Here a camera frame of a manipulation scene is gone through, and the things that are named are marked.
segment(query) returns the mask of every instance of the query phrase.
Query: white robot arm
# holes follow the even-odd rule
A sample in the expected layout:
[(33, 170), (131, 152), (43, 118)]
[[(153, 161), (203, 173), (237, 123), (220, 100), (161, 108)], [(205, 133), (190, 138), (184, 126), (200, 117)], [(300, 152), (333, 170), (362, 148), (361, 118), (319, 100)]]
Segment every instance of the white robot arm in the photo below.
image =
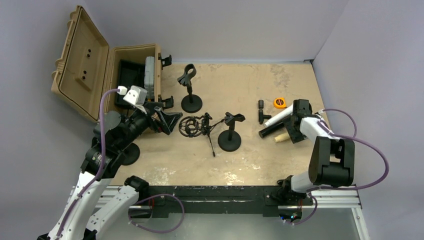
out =
[(84, 196), (76, 203), (73, 210), (64, 225), (64, 230), (59, 238), (56, 234), (59, 230), (61, 221), (64, 218), (68, 208), (77, 198), (82, 186), (86, 185), (94, 175), (85, 172), (80, 173), (78, 183), (73, 191), (69, 203), (54, 228), (48, 233), (48, 238), (39, 239), (60, 239), (60, 240), (82, 240), (82, 239), (102, 239), (105, 231), (115, 222), (115, 220), (130, 206), (142, 198), (140, 195), (143, 188), (149, 184), (141, 178), (132, 176), (125, 181), (119, 192), (105, 206), (93, 214), (100, 196), (107, 186), (111, 183), (111, 178), (102, 179), (94, 182)]
[[(323, 117), (312, 114), (308, 100), (295, 100), (283, 112), (275, 116), (279, 119), (271, 118), (268, 121), (283, 121), (293, 143), (306, 138), (314, 143), (308, 170), (285, 179), (291, 191), (304, 194), (319, 185), (350, 186), (354, 178), (354, 142), (334, 136)], [(330, 161), (332, 157), (339, 159), (339, 162)]]

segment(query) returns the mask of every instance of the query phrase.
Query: mini tripod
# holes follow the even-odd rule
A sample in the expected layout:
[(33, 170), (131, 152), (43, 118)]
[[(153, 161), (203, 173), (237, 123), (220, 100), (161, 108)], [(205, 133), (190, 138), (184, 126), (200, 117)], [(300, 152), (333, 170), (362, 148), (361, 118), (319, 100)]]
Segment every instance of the mini tripod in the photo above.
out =
[(207, 136), (210, 142), (210, 146), (212, 147), (212, 154), (215, 157), (214, 146), (212, 145), (211, 140), (211, 132), (212, 130), (220, 123), (224, 122), (224, 119), (215, 123), (214, 125), (210, 125), (210, 120), (212, 120), (211, 115), (205, 112), (203, 116), (186, 116), (179, 122), (178, 130), (181, 135), (188, 138), (195, 138), (202, 134), (203, 136)]
[(198, 112), (203, 105), (202, 99), (198, 95), (192, 94), (193, 88), (191, 79), (196, 76), (196, 72), (195, 66), (191, 63), (185, 66), (184, 74), (178, 78), (179, 84), (187, 87), (188, 92), (188, 95), (181, 101), (181, 108), (190, 114)]

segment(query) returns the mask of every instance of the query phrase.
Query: round black base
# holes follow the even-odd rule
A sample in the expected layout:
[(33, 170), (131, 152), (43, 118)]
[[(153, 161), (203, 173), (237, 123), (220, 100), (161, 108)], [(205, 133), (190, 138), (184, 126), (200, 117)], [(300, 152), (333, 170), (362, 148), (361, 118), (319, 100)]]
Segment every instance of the round black base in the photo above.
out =
[(228, 141), (229, 132), (229, 130), (221, 132), (218, 137), (218, 145), (222, 150), (226, 152), (234, 152), (235, 150), (240, 148), (240, 145), (242, 145), (242, 138), (236, 131), (234, 131), (232, 133), (231, 141)]
[(125, 148), (123, 151), (125, 153), (126, 158), (124, 159), (122, 165), (128, 166), (135, 162), (140, 157), (140, 148), (135, 143), (131, 143), (129, 146)]
[(202, 108), (202, 99), (198, 95), (192, 95), (193, 103), (190, 102), (189, 95), (185, 96), (181, 101), (182, 110), (189, 114), (198, 112)]

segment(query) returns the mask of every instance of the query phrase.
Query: gray device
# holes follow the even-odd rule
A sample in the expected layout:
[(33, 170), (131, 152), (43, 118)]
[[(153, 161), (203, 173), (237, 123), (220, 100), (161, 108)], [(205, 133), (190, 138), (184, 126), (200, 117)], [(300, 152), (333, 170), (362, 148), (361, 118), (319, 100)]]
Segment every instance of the gray device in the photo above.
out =
[(155, 57), (148, 56), (144, 69), (144, 89), (147, 90), (147, 99), (155, 99)]

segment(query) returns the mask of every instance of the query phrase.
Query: white wall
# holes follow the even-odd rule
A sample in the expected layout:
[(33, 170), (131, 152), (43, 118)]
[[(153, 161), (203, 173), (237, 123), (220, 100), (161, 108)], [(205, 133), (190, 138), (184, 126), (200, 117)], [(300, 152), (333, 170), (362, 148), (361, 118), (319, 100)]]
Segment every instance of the white wall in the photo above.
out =
[(177, 61), (313, 59), (348, 0), (85, 0), (114, 46), (159, 43)]
[(0, 3), (0, 239), (36, 239), (63, 212), (93, 124), (50, 91), (77, 0)]
[[(327, 108), (357, 120), (358, 137), (387, 156), (385, 181), (360, 191), (371, 239), (423, 239), (424, 2), (350, 0), (313, 62)], [(349, 120), (330, 116), (335, 132)], [(383, 162), (357, 145), (355, 182), (376, 180)]]

